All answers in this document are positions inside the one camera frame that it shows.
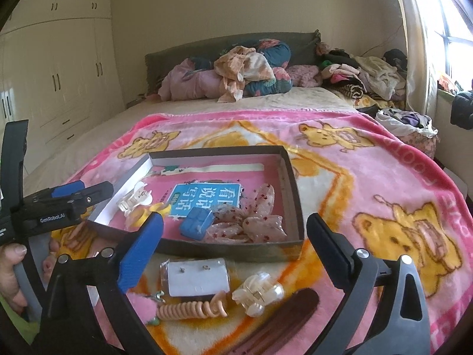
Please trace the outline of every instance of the blue gripper pad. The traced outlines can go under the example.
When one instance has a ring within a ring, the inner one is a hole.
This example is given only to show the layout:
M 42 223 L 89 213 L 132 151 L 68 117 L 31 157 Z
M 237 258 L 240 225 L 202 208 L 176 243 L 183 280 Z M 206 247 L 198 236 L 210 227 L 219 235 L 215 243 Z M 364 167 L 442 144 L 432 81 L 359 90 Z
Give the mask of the blue gripper pad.
M 120 262 L 118 288 L 126 293 L 135 287 L 158 246 L 164 232 L 163 217 L 152 212 L 140 228 L 140 233 L 133 245 Z
M 201 241 L 215 217 L 209 209 L 193 207 L 179 226 L 181 235 Z
M 51 192 L 51 197 L 69 196 L 69 195 L 72 195 L 73 193 L 83 190 L 85 187 L 86 185 L 82 181 L 77 180 L 72 183 L 55 187 L 53 192 Z

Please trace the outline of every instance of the cartoon bear print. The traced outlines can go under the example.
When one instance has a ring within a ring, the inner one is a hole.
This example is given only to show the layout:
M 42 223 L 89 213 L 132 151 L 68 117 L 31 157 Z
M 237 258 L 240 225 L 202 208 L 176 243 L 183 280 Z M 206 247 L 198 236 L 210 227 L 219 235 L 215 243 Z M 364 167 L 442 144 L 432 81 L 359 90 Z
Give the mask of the cartoon bear print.
M 163 133 L 154 130 L 150 138 L 137 137 L 133 143 L 118 154 L 119 159 L 140 157 L 145 153 L 161 152 L 169 147 L 169 142 L 174 140 L 181 131 Z
M 379 195 L 374 199 L 392 209 L 394 220 L 358 213 L 353 226 L 365 247 L 382 259 L 398 260 L 405 254 L 412 257 L 426 297 L 435 295 L 442 278 L 462 266 L 460 251 L 438 221 L 435 206 L 428 202 L 408 213 Z
M 307 144 L 311 147 L 323 148 L 338 144 L 342 147 L 341 152 L 362 147 L 374 147 L 372 141 L 358 135 L 358 132 L 353 128 L 333 128 L 330 124 L 319 123 L 322 128 L 299 124 L 299 131 L 302 133 L 299 138 L 307 140 Z

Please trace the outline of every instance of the gray headboard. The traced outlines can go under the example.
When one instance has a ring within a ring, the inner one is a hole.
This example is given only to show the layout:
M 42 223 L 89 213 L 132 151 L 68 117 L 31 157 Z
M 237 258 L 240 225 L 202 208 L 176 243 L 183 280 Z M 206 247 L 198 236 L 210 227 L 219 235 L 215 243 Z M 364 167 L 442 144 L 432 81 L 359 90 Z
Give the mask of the gray headboard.
M 316 30 L 314 33 L 269 32 L 236 34 L 190 42 L 165 49 L 164 51 L 149 53 L 145 56 L 148 94 L 156 93 L 164 77 L 184 59 L 191 56 L 201 56 L 215 61 L 224 49 L 238 42 L 252 39 L 278 39 L 284 41 L 291 48 L 289 65 L 314 65 L 316 63 L 314 47 L 320 42 L 320 32 Z

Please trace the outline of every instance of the curtain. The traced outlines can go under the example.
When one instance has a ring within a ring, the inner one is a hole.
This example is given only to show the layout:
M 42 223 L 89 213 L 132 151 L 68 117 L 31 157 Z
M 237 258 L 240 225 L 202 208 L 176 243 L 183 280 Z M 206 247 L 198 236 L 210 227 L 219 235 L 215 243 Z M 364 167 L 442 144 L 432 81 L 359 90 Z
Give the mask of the curtain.
M 437 101 L 437 76 L 433 66 L 433 53 L 444 49 L 429 47 L 433 39 L 429 4 L 434 0 L 399 0 L 403 15 L 407 43 L 407 105 L 432 119 Z

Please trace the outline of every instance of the white cabinet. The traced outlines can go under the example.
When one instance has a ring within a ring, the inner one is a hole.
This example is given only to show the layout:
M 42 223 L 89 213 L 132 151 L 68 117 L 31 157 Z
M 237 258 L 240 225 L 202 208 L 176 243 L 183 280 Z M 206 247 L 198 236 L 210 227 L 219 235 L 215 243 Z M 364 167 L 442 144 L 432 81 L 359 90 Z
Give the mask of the white cabinet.
M 91 124 L 98 125 L 125 110 L 118 81 L 112 39 L 112 23 L 107 19 L 94 19 L 98 91 L 93 101 Z
M 110 0 L 20 0 L 0 33 L 40 22 L 89 17 L 111 18 Z
M 0 35 L 0 137 L 7 121 L 29 119 L 28 173 L 124 110 L 111 20 L 102 16 L 110 0 L 22 0 Z
M 110 0 L 56 0 L 54 6 L 54 20 L 111 16 Z
M 20 0 L 1 32 L 53 20 L 55 3 L 56 0 Z

